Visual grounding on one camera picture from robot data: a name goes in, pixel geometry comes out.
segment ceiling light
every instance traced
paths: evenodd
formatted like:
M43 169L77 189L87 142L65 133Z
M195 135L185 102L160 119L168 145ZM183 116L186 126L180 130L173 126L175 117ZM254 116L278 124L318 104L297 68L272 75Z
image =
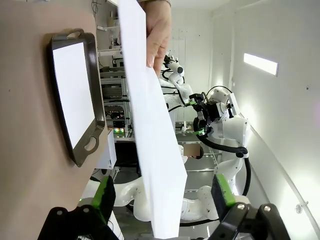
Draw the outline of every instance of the ceiling light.
M243 61L246 64L250 64L258 69L266 71L272 75L277 75L278 73L278 63L270 61L258 56L254 56L248 53L245 53L243 56Z

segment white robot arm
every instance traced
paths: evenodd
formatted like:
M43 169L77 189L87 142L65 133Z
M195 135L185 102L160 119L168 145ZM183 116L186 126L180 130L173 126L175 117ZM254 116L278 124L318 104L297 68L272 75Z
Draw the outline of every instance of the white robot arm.
M171 70L172 73L168 77L166 77L163 73L162 76L167 81L159 78L160 85L163 88L175 88L173 92L176 93L170 94L173 92L169 92L169 94L167 93L164 95L164 99L168 105L168 109L172 109L176 106L185 107L185 105L190 101L189 96L193 94L190 85L184 83L185 71L179 64L178 59L174 59L174 56L172 55L165 56L164 65L168 70Z
M142 222L151 221L150 203L147 200L146 192L142 177L124 183L115 184L115 207L127 206L132 200L133 215L136 219ZM209 220L216 220L219 218L214 199L211 194L210 186L202 186L196 192L197 199L190 200L184 198L182 200L181 217L182 220L195 221L202 217ZM246 197L234 196L237 202L249 204Z
M235 159L223 161L215 168L215 173L223 174L231 189L234 189L235 176L241 170L245 162L247 179L243 194L246 195L251 181L251 169L249 153L246 149L250 135L250 123L240 117L240 109L235 95L224 90L215 89L214 93L206 98L202 94L190 96L195 102L193 108L198 117L193 123L193 128L199 140L207 146L236 154ZM238 147L228 147L214 143L210 140L228 139L234 140Z

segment black tray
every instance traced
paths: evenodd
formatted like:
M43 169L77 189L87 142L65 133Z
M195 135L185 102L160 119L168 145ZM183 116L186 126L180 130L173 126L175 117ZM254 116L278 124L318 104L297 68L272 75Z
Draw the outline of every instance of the black tray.
M78 36L70 37L71 34L78 34ZM93 105L94 120L88 126L83 136L80 138L78 143L73 148L69 137L63 107L60 99L60 94L58 90L53 51L78 43L83 43L84 47L85 64L88 74L89 89ZM68 149L70 158L75 162L75 164L78 167L81 167L84 161L86 160L87 156L97 150L99 146L99 136L105 128L105 113L101 97L101 86L97 65L95 36L92 33L84 32L80 28L74 29L68 33L55 34L52 37L49 45L47 46L47 60L55 105L57 108L57 113L59 116L59 121L61 124L66 147ZM93 146L93 148L88 149L89 142L94 142L93 138L95 139L95 145Z

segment human hand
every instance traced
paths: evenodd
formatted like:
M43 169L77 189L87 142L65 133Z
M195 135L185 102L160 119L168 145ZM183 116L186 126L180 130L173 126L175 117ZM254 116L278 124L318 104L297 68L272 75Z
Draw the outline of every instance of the human hand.
M159 0L141 6L146 14L146 65L159 76L171 37L171 6Z

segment white wall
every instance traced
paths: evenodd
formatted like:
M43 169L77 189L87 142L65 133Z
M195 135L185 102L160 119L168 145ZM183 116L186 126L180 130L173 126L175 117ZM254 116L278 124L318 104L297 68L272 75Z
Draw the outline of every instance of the white wall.
M172 8L169 51L179 58L194 93L208 91L211 77L212 18L209 10ZM192 107L178 108L176 121L193 121Z
M252 125L252 168L297 240L320 237L319 12L317 0L232 0L213 17L213 39L225 39L214 44L213 59L217 50L226 54L212 67L212 85L219 73L225 86L235 84L241 112ZM244 53L279 63L277 77L245 64ZM238 183L244 177L239 174ZM297 214L304 201L307 207Z

